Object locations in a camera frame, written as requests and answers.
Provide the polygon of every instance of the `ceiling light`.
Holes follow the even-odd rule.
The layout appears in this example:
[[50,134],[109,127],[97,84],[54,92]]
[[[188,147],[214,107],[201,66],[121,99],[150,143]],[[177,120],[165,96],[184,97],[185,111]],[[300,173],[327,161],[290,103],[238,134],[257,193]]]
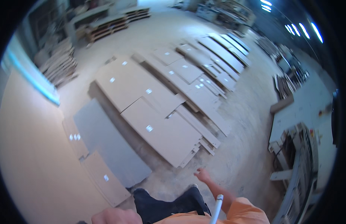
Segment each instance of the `ceiling light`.
[[269,6],[272,6],[272,4],[268,1],[265,1],[265,0],[260,0],[261,2],[265,3],[266,5],[269,5]]
[[315,32],[316,32],[318,38],[320,39],[321,43],[323,43],[322,37],[321,37],[320,32],[318,31],[317,27],[313,23],[311,23],[311,25],[312,25],[313,29],[315,30]]
[[292,30],[292,28],[290,27],[290,25],[287,25],[287,26],[288,26],[288,28],[290,29],[291,33],[292,33],[293,35],[295,35],[295,33],[294,33],[294,31]]
[[261,5],[261,6],[264,7],[264,8],[267,8],[267,9],[271,10],[271,8],[268,7],[267,5]]
[[264,9],[265,11],[271,12],[269,9],[266,9],[264,7],[261,7],[262,9]]
[[297,36],[300,36],[300,33],[299,33],[298,29],[295,27],[295,25],[294,25],[294,24],[291,24],[291,25],[292,25],[292,27],[294,28],[294,30],[295,30]]
[[300,27],[301,27],[302,31],[304,32],[305,36],[306,36],[306,37],[309,39],[309,38],[310,38],[310,36],[308,35],[308,33],[307,33],[307,31],[306,31],[306,29],[305,29],[304,25],[302,25],[302,23],[299,23],[299,25],[300,25]]
[[290,29],[285,25],[285,28],[287,29],[287,31],[289,32],[289,33],[291,33],[291,31],[290,31]]

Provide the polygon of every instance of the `pallet stack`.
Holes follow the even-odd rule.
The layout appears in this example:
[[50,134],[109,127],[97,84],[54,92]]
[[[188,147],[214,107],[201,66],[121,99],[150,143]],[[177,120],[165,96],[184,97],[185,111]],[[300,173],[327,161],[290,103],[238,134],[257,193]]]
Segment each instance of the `pallet stack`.
[[132,7],[129,9],[122,10],[119,13],[125,15],[129,23],[135,20],[148,18],[151,16],[151,14],[149,13],[149,7]]
[[64,85],[77,76],[74,75],[77,65],[73,56],[74,49],[70,38],[64,39],[54,47],[51,57],[39,68],[56,87]]
[[90,23],[85,33],[87,40],[93,43],[98,39],[126,28],[128,28],[128,21],[125,15],[107,16]]

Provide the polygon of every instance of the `dusty floor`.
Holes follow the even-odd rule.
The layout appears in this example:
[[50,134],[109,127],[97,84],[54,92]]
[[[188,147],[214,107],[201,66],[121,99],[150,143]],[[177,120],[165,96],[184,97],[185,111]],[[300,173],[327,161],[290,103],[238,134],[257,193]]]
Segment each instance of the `dusty floor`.
[[[60,108],[69,116],[89,102],[88,90],[95,72],[113,55],[132,55],[135,48],[154,49],[180,38],[210,32],[225,33],[191,12],[162,4],[153,7],[150,18],[131,23],[128,29],[95,42],[89,49],[81,40],[75,50],[80,75],[58,90]],[[273,121],[269,109],[277,102],[271,76],[280,70],[254,43],[255,37],[249,31],[244,38],[251,48],[248,58],[252,66],[241,74],[236,91],[227,93],[227,100],[221,99],[218,112],[232,126],[232,131],[228,137],[218,131],[214,133],[222,142],[215,156],[200,150],[184,169],[174,169],[146,143],[131,145],[153,171],[139,186],[156,199],[174,200],[189,184],[197,183],[207,205],[213,208],[215,201],[209,189],[193,176],[198,167],[205,167],[221,186],[248,198],[266,212],[270,221],[274,218],[283,196],[280,186],[269,181],[273,155],[267,148]],[[120,207],[134,209],[133,197]]]

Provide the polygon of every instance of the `person's right hand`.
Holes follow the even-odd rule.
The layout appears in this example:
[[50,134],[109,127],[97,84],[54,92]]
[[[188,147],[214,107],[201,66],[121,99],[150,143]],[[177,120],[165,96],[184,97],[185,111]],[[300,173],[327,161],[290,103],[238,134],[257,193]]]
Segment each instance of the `person's right hand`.
[[198,180],[202,181],[203,183],[211,181],[210,175],[206,169],[198,168],[197,171],[198,173],[194,173],[194,176],[196,176]]

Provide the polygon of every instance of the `sticker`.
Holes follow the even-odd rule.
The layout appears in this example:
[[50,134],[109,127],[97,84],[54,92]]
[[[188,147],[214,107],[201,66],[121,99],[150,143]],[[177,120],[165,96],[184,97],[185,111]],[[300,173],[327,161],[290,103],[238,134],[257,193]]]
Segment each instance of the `sticker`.
[[148,132],[151,132],[151,131],[153,130],[153,128],[152,128],[151,125],[148,125],[148,126],[146,127],[146,129],[147,129]]

